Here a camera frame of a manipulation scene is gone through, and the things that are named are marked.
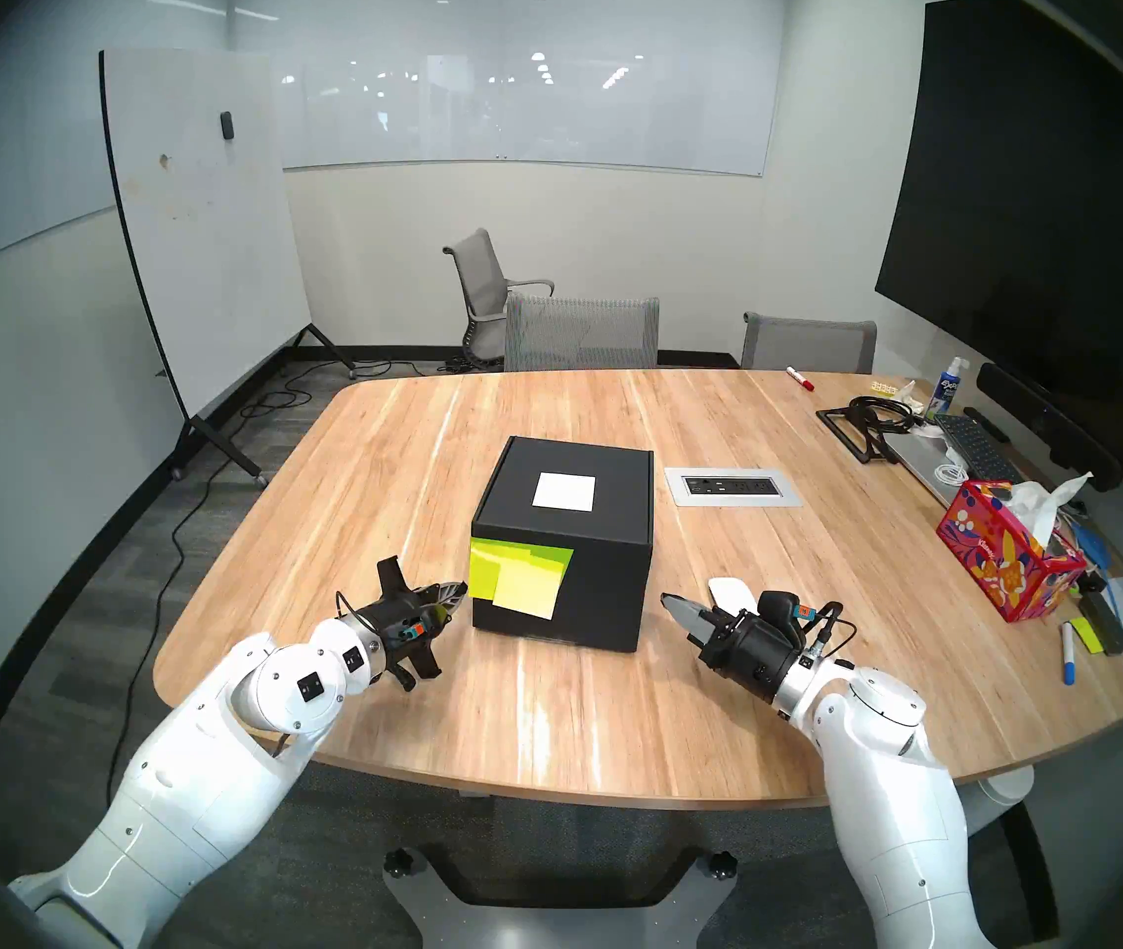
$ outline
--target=baseboard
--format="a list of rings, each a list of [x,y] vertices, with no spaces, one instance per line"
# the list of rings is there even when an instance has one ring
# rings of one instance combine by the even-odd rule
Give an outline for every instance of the baseboard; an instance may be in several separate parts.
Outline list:
[[[338,347],[345,357],[356,363],[374,363],[385,359],[442,361],[459,357],[460,347],[430,347],[419,344],[368,344],[358,347]],[[327,347],[292,347],[291,359],[335,359],[332,350]]]
[[[380,359],[442,361],[459,357],[460,347],[410,346],[410,344],[374,344],[362,347],[338,347],[338,350],[354,361],[365,363]],[[292,359],[334,359],[327,347],[293,347]],[[738,369],[738,362],[731,353],[715,353],[705,349],[660,349],[659,367],[710,367],[712,369]]]
[[[338,350],[354,361],[365,363],[378,359],[445,361],[457,357],[462,352],[460,347],[409,346],[408,344],[338,347]],[[207,421],[216,428],[223,428],[244,404],[254,399],[256,393],[262,390],[263,384],[271,380],[272,375],[281,366],[284,366],[286,361],[291,359],[335,359],[335,355],[322,346],[282,347],[262,366],[258,366],[253,375],[243,381],[240,386],[210,413]],[[658,353],[658,362],[660,366],[665,367],[736,369],[738,366],[738,362],[729,353],[688,349],[661,349]],[[17,690],[21,687],[25,675],[34,666],[35,658],[52,638],[52,632],[57,628],[65,612],[70,611],[74,599],[77,599],[82,590],[86,587],[86,583],[92,580],[100,565],[103,565],[104,558],[126,537],[126,531],[135,526],[136,520],[139,520],[144,511],[148,510],[153,501],[159,496],[162,490],[171,481],[171,468],[186,466],[193,456],[208,444],[209,441],[202,434],[191,428],[184,429],[171,454],[122,502],[109,522],[106,522],[104,527],[97,531],[95,537],[65,572],[64,577],[44,599],[43,605],[39,605],[39,610],[35,612],[29,624],[21,631],[20,637],[17,637],[17,642],[0,664],[0,721],[8,712],[8,705],[17,695]]]
[[[709,349],[660,349],[659,367],[710,367],[715,371],[736,371],[738,362],[731,353],[715,353]]]
[[[258,366],[258,369],[255,369],[236,391],[232,391],[223,400],[222,404],[219,404],[209,414],[207,421],[216,428],[222,428],[227,420],[254,399],[263,384],[270,381],[272,375],[280,371],[289,358],[289,347],[273,353],[266,362]],[[17,695],[17,690],[20,690],[25,675],[34,666],[35,658],[52,638],[53,631],[60,626],[65,612],[70,611],[74,599],[77,599],[82,590],[86,587],[86,583],[92,580],[97,569],[100,569],[104,558],[121,542],[128,530],[140,519],[140,515],[144,515],[144,511],[152,507],[154,500],[157,500],[157,496],[171,481],[171,468],[186,466],[207,445],[209,445],[209,440],[200,431],[194,431],[191,428],[185,429],[184,434],[180,435],[180,440],[175,442],[171,454],[162,459],[162,463],[144,478],[144,482],[135,489],[131,495],[126,498],[121,507],[117,508],[109,521],[97,531],[95,537],[74,559],[73,565],[70,565],[70,571],[65,572],[51,594],[43,600],[43,605],[39,605],[30,622],[17,637],[17,642],[13,642],[12,648],[0,664],[0,721],[8,712],[8,705]]]

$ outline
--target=white label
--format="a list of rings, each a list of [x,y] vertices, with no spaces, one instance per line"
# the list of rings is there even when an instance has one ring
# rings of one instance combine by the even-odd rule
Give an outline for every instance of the white label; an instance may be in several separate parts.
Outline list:
[[[551,507],[554,510],[582,510],[591,513],[592,491],[596,485],[595,476],[568,476],[564,472],[541,472],[531,504]]]

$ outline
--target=cardboard box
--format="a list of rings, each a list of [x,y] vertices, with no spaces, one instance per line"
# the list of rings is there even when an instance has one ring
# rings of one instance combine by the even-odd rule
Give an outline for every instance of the cardboard box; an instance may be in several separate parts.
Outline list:
[[[513,436],[469,530],[474,628],[633,653],[654,453]]]
[[[957,555],[1007,623],[1046,614],[1066,595],[1088,563],[1075,545],[1058,537],[1066,554],[1054,556],[1023,528],[992,489],[1008,482],[970,480],[958,490],[937,533]]]

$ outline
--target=ceiling light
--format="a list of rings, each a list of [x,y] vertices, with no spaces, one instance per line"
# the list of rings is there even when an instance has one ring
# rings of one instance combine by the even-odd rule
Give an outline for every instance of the ceiling light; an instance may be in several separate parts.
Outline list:
[[[279,20],[280,18],[270,17],[266,12],[250,12],[248,9],[241,9],[240,7],[236,7],[236,12],[244,17],[253,17],[254,19],[270,19],[272,22],[275,22],[275,20]]]

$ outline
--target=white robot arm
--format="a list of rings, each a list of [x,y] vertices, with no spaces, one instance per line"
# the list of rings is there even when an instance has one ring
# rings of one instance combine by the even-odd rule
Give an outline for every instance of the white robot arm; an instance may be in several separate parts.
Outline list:
[[[834,833],[879,949],[990,949],[966,878],[966,815],[925,739],[925,702],[882,670],[821,656],[839,603],[816,612],[787,592],[765,592],[756,605],[739,580],[712,578],[710,587],[712,609],[676,594],[663,605],[702,661],[768,701],[821,752]],[[821,631],[806,647],[803,632],[816,619]],[[818,701],[837,681],[842,692]]]
[[[271,819],[322,743],[348,694],[383,672],[405,690],[439,676],[430,642],[463,582],[411,591],[394,558],[378,564],[382,599],[326,619],[307,642],[238,642],[148,736],[99,827],[61,868],[10,888],[67,945],[152,945],[180,901]],[[275,731],[268,755],[243,726]]]

